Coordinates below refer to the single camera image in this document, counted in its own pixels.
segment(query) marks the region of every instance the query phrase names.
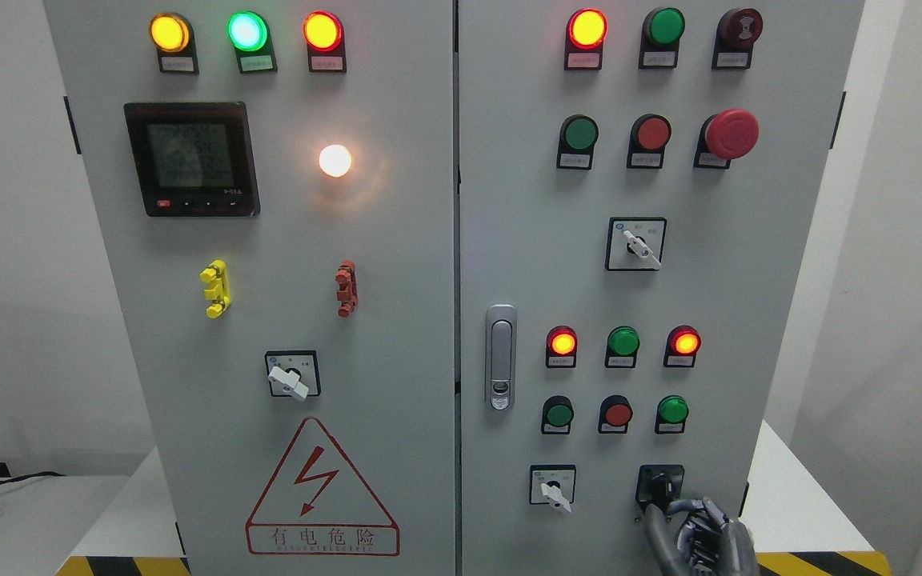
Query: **green push button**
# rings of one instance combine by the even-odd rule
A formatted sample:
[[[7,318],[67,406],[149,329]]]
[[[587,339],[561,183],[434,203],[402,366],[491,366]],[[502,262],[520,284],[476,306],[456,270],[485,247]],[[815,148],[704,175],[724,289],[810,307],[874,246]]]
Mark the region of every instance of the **green push button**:
[[[647,36],[656,46],[670,46],[684,32],[685,16],[676,8],[658,8],[647,16]]]
[[[688,419],[688,404],[685,398],[680,396],[669,396],[659,401],[656,407],[656,414],[659,419],[669,424],[680,424]]]
[[[586,150],[596,143],[599,128],[588,116],[573,116],[564,122],[564,142],[574,150]]]
[[[575,419],[575,412],[570,406],[559,404],[546,411],[546,422],[550,426],[564,427]]]
[[[639,350],[639,335],[630,326],[621,326],[607,337],[607,345],[618,356],[632,356]]]

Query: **white wall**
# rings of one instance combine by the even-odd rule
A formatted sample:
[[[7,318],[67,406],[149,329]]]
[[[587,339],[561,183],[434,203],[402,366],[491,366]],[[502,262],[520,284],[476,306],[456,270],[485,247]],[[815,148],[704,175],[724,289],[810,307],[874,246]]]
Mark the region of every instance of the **white wall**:
[[[835,147],[828,153],[828,164],[816,198],[813,223],[764,415],[766,422],[785,442],[792,441],[795,431],[796,416],[817,335],[824,323],[824,310],[831,297],[838,254],[845,239],[860,168],[867,153],[904,4],[906,0],[868,0],[864,5],[856,48],[845,78],[848,97],[842,109]]]
[[[154,445],[40,1],[0,0],[0,460],[129,474]]]
[[[922,0],[901,22],[791,446],[922,576]]]

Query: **electrical control cabinet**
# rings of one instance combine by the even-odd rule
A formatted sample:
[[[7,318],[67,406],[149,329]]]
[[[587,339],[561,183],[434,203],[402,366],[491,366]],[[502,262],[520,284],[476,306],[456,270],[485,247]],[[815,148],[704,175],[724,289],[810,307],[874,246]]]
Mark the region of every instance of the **electrical control cabinet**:
[[[566,66],[586,4],[459,2],[469,575],[658,574],[636,522],[647,464],[684,466],[683,495],[739,509],[861,11],[685,0],[658,23],[662,4],[588,6],[605,15],[585,32],[598,70]],[[645,48],[668,50],[667,68],[641,70]],[[715,50],[740,66],[715,70]],[[564,131],[578,114],[599,135]],[[647,114],[669,124],[636,126]],[[579,141],[586,160],[566,169],[557,158]],[[656,262],[626,250],[636,222]],[[515,317],[505,410],[484,397],[487,311],[501,305]],[[573,368],[544,365],[559,326],[577,335]],[[530,470],[553,466],[577,467],[570,514],[530,503]]]
[[[195,576],[738,508],[861,0],[45,5]]]
[[[453,573],[453,4],[45,6],[194,575]]]

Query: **white switch handle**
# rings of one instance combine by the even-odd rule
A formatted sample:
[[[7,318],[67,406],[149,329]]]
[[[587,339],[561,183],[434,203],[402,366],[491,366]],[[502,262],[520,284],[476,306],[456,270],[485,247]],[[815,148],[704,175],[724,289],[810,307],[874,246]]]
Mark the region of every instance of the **white switch handle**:
[[[643,239],[635,236],[635,234],[632,233],[632,230],[625,230],[625,232],[621,234],[625,237],[625,240],[628,241],[628,249],[632,251],[633,254],[638,256],[638,258],[642,258],[643,260],[650,259],[659,269],[659,260],[656,259],[654,251],[652,251],[652,248],[648,246],[647,243],[643,241]]]
[[[298,402],[304,402],[308,398],[308,386],[301,382],[301,375],[293,370],[284,370],[279,366],[272,367],[270,383],[285,393],[290,393],[290,396]]]
[[[560,488],[556,486],[550,486],[543,482],[539,485],[539,489],[543,492],[543,497],[550,501],[551,508],[553,508],[556,513],[561,514],[571,514],[571,503],[568,502],[567,498],[564,498],[563,493],[560,492]]]

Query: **warning sign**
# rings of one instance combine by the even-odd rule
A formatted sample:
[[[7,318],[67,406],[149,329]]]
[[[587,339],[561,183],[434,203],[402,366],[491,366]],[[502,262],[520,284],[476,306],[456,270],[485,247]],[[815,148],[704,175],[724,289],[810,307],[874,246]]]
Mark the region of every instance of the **warning sign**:
[[[312,417],[301,420],[244,528],[252,554],[400,554],[394,517]]]

